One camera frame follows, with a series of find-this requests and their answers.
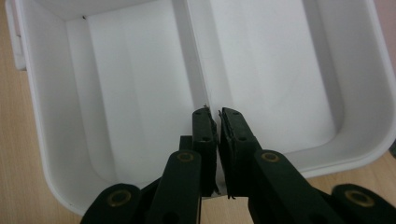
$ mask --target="white container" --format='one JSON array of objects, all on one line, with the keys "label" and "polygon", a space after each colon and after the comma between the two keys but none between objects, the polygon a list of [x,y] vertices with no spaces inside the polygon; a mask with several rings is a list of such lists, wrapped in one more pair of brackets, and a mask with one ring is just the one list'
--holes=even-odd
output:
[{"label": "white container", "polygon": [[223,106],[242,112],[262,146],[304,176],[367,164],[395,138],[395,78],[373,1],[16,9],[45,176],[78,214],[108,186],[159,177],[203,105],[218,125]]}]

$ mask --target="wooden surface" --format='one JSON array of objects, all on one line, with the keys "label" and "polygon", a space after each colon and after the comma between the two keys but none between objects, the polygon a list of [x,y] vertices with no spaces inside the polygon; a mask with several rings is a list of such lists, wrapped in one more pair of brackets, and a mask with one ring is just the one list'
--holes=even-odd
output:
[{"label": "wooden surface", "polygon": [[[396,65],[396,2],[377,1],[384,34]],[[25,72],[14,67],[4,0],[0,1],[0,224],[79,223],[81,217],[62,207],[45,182]],[[396,205],[396,160],[386,153],[360,169],[311,178],[325,192],[355,183]],[[202,223],[251,223],[247,200],[225,197],[203,201]]]}]

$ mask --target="wooden table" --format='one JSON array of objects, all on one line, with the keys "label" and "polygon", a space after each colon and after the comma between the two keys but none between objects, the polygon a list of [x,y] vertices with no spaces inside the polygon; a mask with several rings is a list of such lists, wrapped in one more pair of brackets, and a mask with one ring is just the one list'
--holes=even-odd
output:
[{"label": "wooden table", "polygon": [[[396,1],[376,1],[396,68]],[[79,223],[81,217],[60,205],[44,179],[32,101],[25,72],[14,67],[4,0],[0,2],[0,224]],[[333,175],[311,178],[316,188],[330,192],[337,184],[354,183],[371,189],[396,205],[396,160],[386,153],[379,160]],[[202,223],[251,223],[244,199],[226,197],[203,201]]]}]

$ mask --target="white plastic bin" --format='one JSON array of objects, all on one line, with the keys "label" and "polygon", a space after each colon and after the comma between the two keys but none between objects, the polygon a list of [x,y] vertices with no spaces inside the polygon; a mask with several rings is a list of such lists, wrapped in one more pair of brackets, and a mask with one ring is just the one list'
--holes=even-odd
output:
[{"label": "white plastic bin", "polygon": [[370,0],[16,0],[16,13],[45,176],[79,214],[108,186],[159,177],[203,105],[218,124],[223,106],[242,112],[304,176],[367,164],[396,135]]}]

